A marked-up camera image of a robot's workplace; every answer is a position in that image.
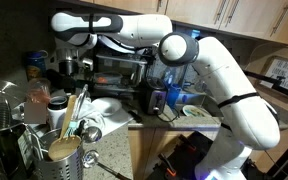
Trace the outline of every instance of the wooden spoon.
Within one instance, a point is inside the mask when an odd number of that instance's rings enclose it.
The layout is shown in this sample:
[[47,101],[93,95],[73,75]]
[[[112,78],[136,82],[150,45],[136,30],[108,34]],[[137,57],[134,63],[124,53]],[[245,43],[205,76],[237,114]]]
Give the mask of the wooden spoon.
[[81,138],[78,136],[69,136],[63,138],[72,118],[75,101],[76,95],[70,96],[60,137],[51,144],[48,150],[48,155],[53,161],[57,161],[69,156],[77,149],[81,143]]

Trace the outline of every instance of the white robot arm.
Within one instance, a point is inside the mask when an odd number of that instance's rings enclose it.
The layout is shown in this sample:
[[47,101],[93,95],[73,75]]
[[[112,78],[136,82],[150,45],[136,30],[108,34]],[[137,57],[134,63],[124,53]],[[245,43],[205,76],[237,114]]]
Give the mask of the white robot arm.
[[94,33],[133,47],[159,43],[158,55],[164,64],[192,63],[224,115],[208,154],[195,168],[197,179],[209,175],[219,180],[245,179],[240,168],[252,149],[266,150],[278,144],[278,124],[266,102],[217,39],[208,37],[197,41],[185,34],[171,33],[171,21],[164,15],[58,13],[52,19],[52,27],[58,38],[68,42],[73,42],[79,34]]

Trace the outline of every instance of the wall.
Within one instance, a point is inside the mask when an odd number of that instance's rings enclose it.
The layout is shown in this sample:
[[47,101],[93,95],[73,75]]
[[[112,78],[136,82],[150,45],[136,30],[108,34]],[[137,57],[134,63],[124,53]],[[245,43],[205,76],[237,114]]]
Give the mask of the wall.
[[47,0],[0,0],[0,79],[25,87],[23,54],[54,49],[47,11]]
[[[247,70],[255,73],[261,73],[265,63],[273,55],[288,58],[288,48],[274,43],[269,43],[261,46],[253,53],[253,56],[251,57],[251,63],[248,66]],[[255,82],[255,80],[252,78],[250,78],[250,80],[253,83]],[[281,94],[273,90],[263,88],[262,86],[256,86],[256,89],[258,90],[260,95],[268,102],[274,103],[288,111],[288,98],[282,96]],[[281,139],[279,144],[275,148],[268,150],[268,153],[271,155],[274,161],[277,161],[287,148],[288,129],[281,131]],[[271,159],[263,152],[258,152],[258,154],[254,157],[253,160],[256,161],[256,165],[262,172],[267,172],[273,165]]]

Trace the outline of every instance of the cabinet handle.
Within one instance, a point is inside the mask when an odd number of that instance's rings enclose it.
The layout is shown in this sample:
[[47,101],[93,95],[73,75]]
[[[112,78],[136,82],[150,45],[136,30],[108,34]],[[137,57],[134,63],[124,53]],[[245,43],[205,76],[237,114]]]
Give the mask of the cabinet handle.
[[236,1],[235,1],[234,6],[233,6],[233,9],[232,9],[230,15],[227,17],[227,22],[226,22],[225,27],[227,26],[228,23],[231,23],[231,20],[232,20],[232,18],[233,18],[233,15],[234,15],[234,13],[235,13],[236,7],[237,7],[237,5],[238,5],[239,2],[240,2],[239,0],[236,0]]
[[157,2],[156,12],[158,12],[158,11],[160,10],[161,7],[162,7],[162,0],[158,0],[158,2]]
[[288,11],[288,4],[283,7],[283,13],[281,14],[280,18],[278,19],[278,21],[276,22],[275,26],[273,27],[272,33],[271,33],[270,36],[272,36],[273,34],[276,33],[278,27],[280,26],[281,22],[283,21],[283,19],[285,17],[285,14],[287,13],[287,11]]
[[225,3],[226,3],[226,0],[223,0],[222,3],[221,3],[220,9],[219,9],[218,12],[216,13],[216,19],[215,19],[214,24],[216,24],[216,22],[217,22],[218,20],[220,20],[220,17],[221,17],[221,14],[222,14],[222,12],[223,12],[223,8],[224,8]]

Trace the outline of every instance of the utensil holder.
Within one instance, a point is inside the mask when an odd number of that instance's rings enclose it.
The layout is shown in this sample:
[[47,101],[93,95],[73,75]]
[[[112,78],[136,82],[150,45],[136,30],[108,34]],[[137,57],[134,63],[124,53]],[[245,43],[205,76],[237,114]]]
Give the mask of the utensil holder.
[[[53,141],[59,138],[61,129],[55,129],[44,136],[41,140],[45,143],[45,149],[49,149]],[[83,143],[68,157],[52,161],[46,152],[43,152],[44,159],[38,160],[34,155],[35,174],[39,180],[82,180],[83,179],[83,163],[84,154]]]

